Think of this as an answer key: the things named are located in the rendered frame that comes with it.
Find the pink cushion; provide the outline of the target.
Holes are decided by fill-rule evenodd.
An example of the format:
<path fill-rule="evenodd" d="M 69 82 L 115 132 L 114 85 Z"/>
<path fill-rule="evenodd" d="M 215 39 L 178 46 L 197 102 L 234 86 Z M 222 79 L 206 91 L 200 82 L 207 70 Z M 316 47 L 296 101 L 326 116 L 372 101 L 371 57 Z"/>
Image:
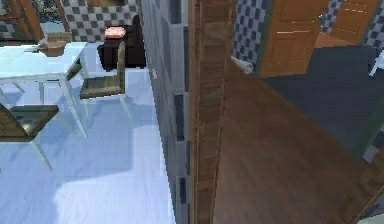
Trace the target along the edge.
<path fill-rule="evenodd" d="M 106 39 L 119 39 L 126 34 L 126 30 L 123 27 L 109 27 L 105 30 Z"/>

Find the pale blue table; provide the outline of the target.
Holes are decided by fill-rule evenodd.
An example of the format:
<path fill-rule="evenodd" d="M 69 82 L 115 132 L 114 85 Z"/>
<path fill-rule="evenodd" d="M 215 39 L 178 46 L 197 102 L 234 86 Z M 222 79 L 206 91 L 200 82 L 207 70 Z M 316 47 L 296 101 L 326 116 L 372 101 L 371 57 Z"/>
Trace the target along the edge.
<path fill-rule="evenodd" d="M 58 57 L 47 57 L 44 53 L 26 52 L 31 45 L 0 47 L 0 84 L 57 80 L 82 136 L 87 138 L 67 80 L 70 69 L 78 60 L 82 62 L 84 77 L 88 75 L 83 53 L 86 46 L 86 42 L 68 43 L 64 48 L 64 53 Z"/>

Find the brown wooden cabinet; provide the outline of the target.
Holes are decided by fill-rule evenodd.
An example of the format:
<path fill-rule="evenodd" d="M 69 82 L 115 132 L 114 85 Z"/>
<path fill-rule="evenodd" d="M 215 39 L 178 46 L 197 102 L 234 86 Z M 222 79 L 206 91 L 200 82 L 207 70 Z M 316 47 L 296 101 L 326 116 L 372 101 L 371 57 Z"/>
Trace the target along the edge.
<path fill-rule="evenodd" d="M 37 43 L 43 38 L 36 0 L 0 0 L 0 41 Z"/>

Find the white cylinder roll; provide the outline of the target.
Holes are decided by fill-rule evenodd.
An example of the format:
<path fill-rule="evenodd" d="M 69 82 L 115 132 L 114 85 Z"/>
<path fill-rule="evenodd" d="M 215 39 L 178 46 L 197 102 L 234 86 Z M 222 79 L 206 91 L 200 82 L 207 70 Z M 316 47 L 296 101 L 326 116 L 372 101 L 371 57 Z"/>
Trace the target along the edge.
<path fill-rule="evenodd" d="M 234 62 L 234 64 L 244 73 L 244 74 L 251 74 L 254 71 L 254 66 L 246 61 L 240 60 L 234 56 L 231 57 L 231 60 Z"/>

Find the olive seat white leg chair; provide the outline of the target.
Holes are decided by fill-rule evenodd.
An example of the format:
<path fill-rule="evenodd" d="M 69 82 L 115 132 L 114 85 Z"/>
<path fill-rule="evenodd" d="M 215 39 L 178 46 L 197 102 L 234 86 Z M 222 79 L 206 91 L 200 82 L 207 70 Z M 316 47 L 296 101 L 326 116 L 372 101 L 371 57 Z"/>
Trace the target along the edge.
<path fill-rule="evenodd" d="M 23 105 L 6 108 L 0 103 L 0 143 L 29 143 L 49 171 L 53 168 L 36 138 L 59 113 L 57 105 Z"/>
<path fill-rule="evenodd" d="M 86 78 L 83 81 L 79 98 L 81 100 L 81 105 L 84 108 L 84 119 L 85 122 L 88 122 L 89 110 L 88 103 L 91 99 L 104 98 L 111 96 L 118 96 L 120 103 L 126 112 L 129 119 L 132 118 L 132 115 L 128 109 L 126 98 L 128 97 L 125 87 L 125 42 L 121 41 L 119 43 L 117 51 L 117 72 L 112 76 L 103 76 L 103 77 L 93 77 Z"/>

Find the orange wooden room door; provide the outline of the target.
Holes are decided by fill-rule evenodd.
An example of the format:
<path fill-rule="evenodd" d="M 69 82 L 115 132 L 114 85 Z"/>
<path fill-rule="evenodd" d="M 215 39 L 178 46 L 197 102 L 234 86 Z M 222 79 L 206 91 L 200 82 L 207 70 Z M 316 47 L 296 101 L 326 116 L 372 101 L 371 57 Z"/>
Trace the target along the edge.
<path fill-rule="evenodd" d="M 384 0 L 327 0 L 316 48 L 361 45 Z"/>
<path fill-rule="evenodd" d="M 304 74 L 329 0 L 273 0 L 260 76 Z"/>

